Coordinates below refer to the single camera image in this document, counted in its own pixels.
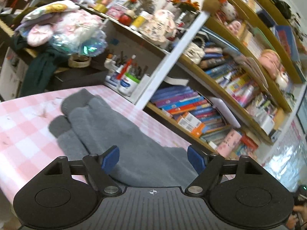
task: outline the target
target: teddy bear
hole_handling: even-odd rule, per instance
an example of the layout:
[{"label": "teddy bear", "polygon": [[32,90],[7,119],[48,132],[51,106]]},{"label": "teddy bear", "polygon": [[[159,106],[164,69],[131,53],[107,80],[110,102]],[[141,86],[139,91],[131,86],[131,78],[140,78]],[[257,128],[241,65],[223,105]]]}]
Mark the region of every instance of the teddy bear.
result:
[{"label": "teddy bear", "polygon": [[204,0],[201,10],[207,11],[211,15],[214,15],[220,9],[220,7],[221,7],[220,0]]}]

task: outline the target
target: pink checkered tablecloth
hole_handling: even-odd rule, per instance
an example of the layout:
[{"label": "pink checkered tablecloth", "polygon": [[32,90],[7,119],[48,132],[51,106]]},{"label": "pink checkered tablecloth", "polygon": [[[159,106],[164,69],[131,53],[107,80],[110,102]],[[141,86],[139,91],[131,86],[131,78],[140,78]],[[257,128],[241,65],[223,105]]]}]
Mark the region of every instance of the pink checkered tablecloth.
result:
[{"label": "pink checkered tablecloth", "polygon": [[[48,125],[61,114],[62,100],[80,89],[48,92],[0,103],[0,188],[10,202],[39,171],[63,155]],[[189,146],[187,141],[111,89],[102,85],[86,89],[100,95],[114,110],[162,146],[185,149]]]}]

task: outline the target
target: pink plush toy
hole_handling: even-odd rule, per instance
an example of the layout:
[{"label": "pink plush toy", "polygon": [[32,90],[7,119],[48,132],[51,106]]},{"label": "pink plush toy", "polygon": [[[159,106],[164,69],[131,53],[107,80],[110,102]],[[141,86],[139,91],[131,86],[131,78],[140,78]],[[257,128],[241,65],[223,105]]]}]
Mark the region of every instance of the pink plush toy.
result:
[{"label": "pink plush toy", "polygon": [[279,55],[271,49],[265,49],[262,51],[258,60],[260,64],[268,71],[270,77],[275,80],[281,65]]},{"label": "pink plush toy", "polygon": [[53,36],[53,29],[50,24],[39,26],[35,25],[29,32],[27,43],[32,47],[45,44]]},{"label": "pink plush toy", "polygon": [[237,35],[240,28],[241,28],[241,23],[239,21],[233,21],[231,22],[227,28],[234,34]]}]

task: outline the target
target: grey sock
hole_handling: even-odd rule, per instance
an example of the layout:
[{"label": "grey sock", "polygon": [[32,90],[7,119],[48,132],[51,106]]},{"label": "grey sock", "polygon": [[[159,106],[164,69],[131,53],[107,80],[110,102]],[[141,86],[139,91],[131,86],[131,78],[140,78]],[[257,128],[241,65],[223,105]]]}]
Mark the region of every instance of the grey sock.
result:
[{"label": "grey sock", "polygon": [[110,174],[119,182],[139,187],[185,188],[197,176],[183,148],[162,147],[99,96],[84,107],[72,109],[68,120],[90,153],[102,154],[112,145],[119,147],[120,160]]},{"label": "grey sock", "polygon": [[84,107],[94,97],[93,94],[83,88],[82,90],[74,93],[65,98],[61,105],[62,113],[67,116],[73,109],[77,107]]},{"label": "grey sock", "polygon": [[89,152],[81,143],[64,116],[51,121],[49,131],[57,138],[57,142],[70,161],[81,160]]}]

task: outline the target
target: toy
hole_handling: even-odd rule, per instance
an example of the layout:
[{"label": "toy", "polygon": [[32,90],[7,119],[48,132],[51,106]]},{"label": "toy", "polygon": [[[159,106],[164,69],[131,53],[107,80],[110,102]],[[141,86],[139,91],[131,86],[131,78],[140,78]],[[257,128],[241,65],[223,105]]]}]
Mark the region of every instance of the toy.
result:
[{"label": "toy", "polygon": [[271,49],[265,49],[262,51],[258,60],[260,64],[268,71],[270,77],[275,80],[279,73],[281,64],[279,55]]},{"label": "toy", "polygon": [[227,21],[229,22],[235,20],[238,15],[235,7],[228,1],[222,4],[221,11],[226,15]]},{"label": "toy", "polygon": [[240,28],[241,28],[241,23],[239,21],[233,21],[231,22],[227,28],[234,34],[237,35]]},{"label": "toy", "polygon": [[280,90],[285,91],[289,84],[288,75],[285,72],[279,72],[276,77],[275,83],[279,86]]},{"label": "toy", "polygon": [[160,46],[170,36],[175,36],[176,25],[173,20],[174,15],[168,11],[160,9],[147,22],[140,27],[140,33],[151,43]]},{"label": "toy", "polygon": [[220,9],[220,7],[221,7],[220,0],[204,0],[201,10],[207,11],[211,15],[214,15]]}]

